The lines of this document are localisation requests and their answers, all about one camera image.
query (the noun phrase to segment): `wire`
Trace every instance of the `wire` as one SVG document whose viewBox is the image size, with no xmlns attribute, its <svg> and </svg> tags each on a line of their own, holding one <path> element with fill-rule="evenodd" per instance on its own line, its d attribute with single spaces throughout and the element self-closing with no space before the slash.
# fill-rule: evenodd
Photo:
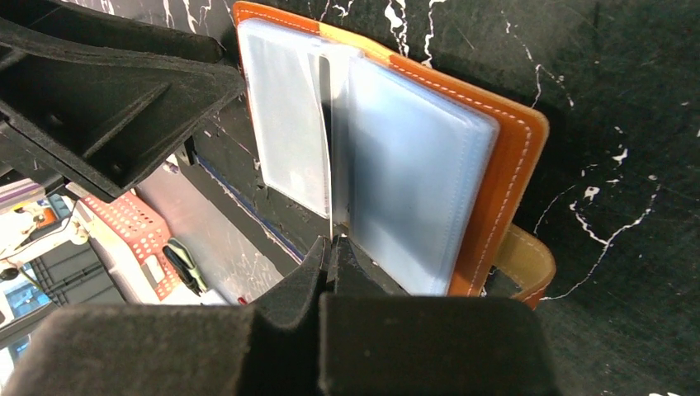
<svg viewBox="0 0 700 396">
<path fill-rule="evenodd" d="M 61 233 L 61 232 L 65 231 L 65 229 L 67 229 L 68 226 L 70 225 L 70 220 L 73 218 L 73 213 L 75 212 L 75 210 L 76 210 L 77 208 L 78 208 L 78 202 L 76 201 L 76 202 L 75 202 L 75 205 L 73 205 L 73 208 L 70 210 L 70 214 L 69 214 L 68 217 L 66 218 L 66 219 L 68 219 L 68 221 L 66 222 L 66 224 L 65 224 L 63 227 L 61 227 L 61 229 L 52 231 L 52 232 L 50 232 L 50 233 L 48 233 L 48 234 L 46 234 L 46 235 L 43 235 L 43 236 L 39 237 L 38 239 L 35 239 L 35 240 L 29 242 L 28 244 L 22 246 L 22 248 L 21 248 L 20 250 L 18 250 L 17 252 L 14 252 L 14 253 L 11 254 L 10 256 L 7 256 L 7 257 L 0 257 L 0 260 L 8 260 L 8 259 L 10 259 L 10 258 L 13 258 L 13 257 L 15 257 L 16 255 L 18 255 L 18 254 L 24 252 L 26 249 L 31 248 L 32 245 L 34 245 L 35 243 L 39 242 L 41 239 L 46 238 L 46 237 L 48 237 L 49 235 L 53 235 L 54 233 Z"/>
</svg>

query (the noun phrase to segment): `black marble surface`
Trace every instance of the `black marble surface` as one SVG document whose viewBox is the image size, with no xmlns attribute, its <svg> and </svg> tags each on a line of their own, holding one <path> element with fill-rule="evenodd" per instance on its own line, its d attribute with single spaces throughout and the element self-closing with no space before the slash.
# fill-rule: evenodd
<svg viewBox="0 0 700 396">
<path fill-rule="evenodd" d="M 233 0 L 74 1 L 211 35 L 236 56 Z M 515 223 L 557 261 L 537 312 L 563 390 L 700 394 L 700 2 L 264 3 L 361 33 L 545 113 L 551 136 Z M 242 101 L 196 141 L 261 214 L 308 248 L 318 220 L 258 187 Z"/>
</svg>

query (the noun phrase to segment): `orange leather wallet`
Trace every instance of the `orange leather wallet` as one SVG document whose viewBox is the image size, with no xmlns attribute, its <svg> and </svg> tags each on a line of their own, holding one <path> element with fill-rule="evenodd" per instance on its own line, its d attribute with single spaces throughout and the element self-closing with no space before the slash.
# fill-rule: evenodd
<svg viewBox="0 0 700 396">
<path fill-rule="evenodd" d="M 511 224 L 549 133 L 543 114 L 405 58 L 361 35 L 250 2 L 236 2 L 234 21 L 249 18 L 351 45 L 366 57 L 452 100 L 496 119 L 499 137 L 466 227 L 449 295 L 480 295 L 492 266 L 520 291 L 515 299 L 535 307 L 555 272 L 549 250 Z"/>
</svg>

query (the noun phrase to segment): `wallet strap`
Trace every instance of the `wallet strap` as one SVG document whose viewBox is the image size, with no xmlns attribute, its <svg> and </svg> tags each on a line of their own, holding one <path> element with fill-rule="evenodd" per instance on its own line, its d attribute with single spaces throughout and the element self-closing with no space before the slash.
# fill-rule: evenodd
<svg viewBox="0 0 700 396">
<path fill-rule="evenodd" d="M 554 257 L 544 243 L 514 224 L 508 228 L 494 266 L 520 286 L 513 298 L 533 309 L 556 272 Z"/>
</svg>

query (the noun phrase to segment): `card holder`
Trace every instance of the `card holder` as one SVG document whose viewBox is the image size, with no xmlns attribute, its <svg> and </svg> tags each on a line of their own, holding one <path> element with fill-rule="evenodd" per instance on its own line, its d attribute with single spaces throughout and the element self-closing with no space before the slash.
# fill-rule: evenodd
<svg viewBox="0 0 700 396">
<path fill-rule="evenodd" d="M 234 4 L 233 14 L 234 22 L 239 29 L 242 22 L 249 19 L 262 20 L 327 40 L 344 48 L 360 50 L 365 60 L 370 60 L 387 71 L 436 92 L 455 104 L 472 108 L 476 113 L 480 112 L 495 119 L 500 128 L 499 135 L 475 197 L 471 217 L 466 230 L 463 230 L 464 238 L 458 248 L 456 263 L 453 263 L 454 272 L 448 281 L 447 293 L 479 295 L 490 268 L 497 266 L 503 268 L 504 273 L 521 286 L 521 293 L 514 297 L 532 307 L 537 304 L 539 296 L 542 295 L 554 274 L 554 261 L 544 245 L 532 235 L 511 225 L 511 221 L 548 135 L 548 124 L 542 114 L 427 68 L 373 40 L 334 26 L 273 7 L 243 1 Z M 349 87 L 348 80 L 342 78 L 332 78 L 332 80 L 336 83 L 332 84 L 331 90 L 333 87 Z M 344 109 L 350 106 L 347 102 L 343 103 L 341 100 L 343 96 L 338 97 L 335 93 L 332 96 L 332 109 Z M 355 172 L 352 169 L 346 172 L 335 172 L 337 167 L 343 165 L 349 167 L 352 164 L 349 161 L 352 153 L 348 150 L 338 151 L 338 147 L 345 147 L 348 144 L 350 129 L 347 122 L 347 120 L 344 123 L 342 120 L 331 120 L 329 123 L 332 130 L 329 134 L 331 136 L 329 156 L 333 169 L 332 210 L 330 211 L 336 221 L 351 223 L 352 216 L 349 211 L 353 204 L 350 202 L 350 197 L 355 182 L 353 180 Z M 345 135 L 342 133 L 343 125 L 345 125 Z M 431 133 L 431 130 L 425 131 L 425 134 Z M 341 193 L 343 188 L 347 190 L 345 193 Z"/>
<path fill-rule="evenodd" d="M 498 123 L 352 47 L 260 19 L 239 41 L 265 182 L 330 218 L 332 196 L 409 293 L 446 294 Z"/>
<path fill-rule="evenodd" d="M 370 59 L 349 73 L 350 235 L 413 295 L 445 295 L 498 134 Z"/>
<path fill-rule="evenodd" d="M 319 64 L 329 42 L 267 21 L 248 21 L 238 35 L 262 178 L 327 219 L 329 146 Z"/>
</svg>

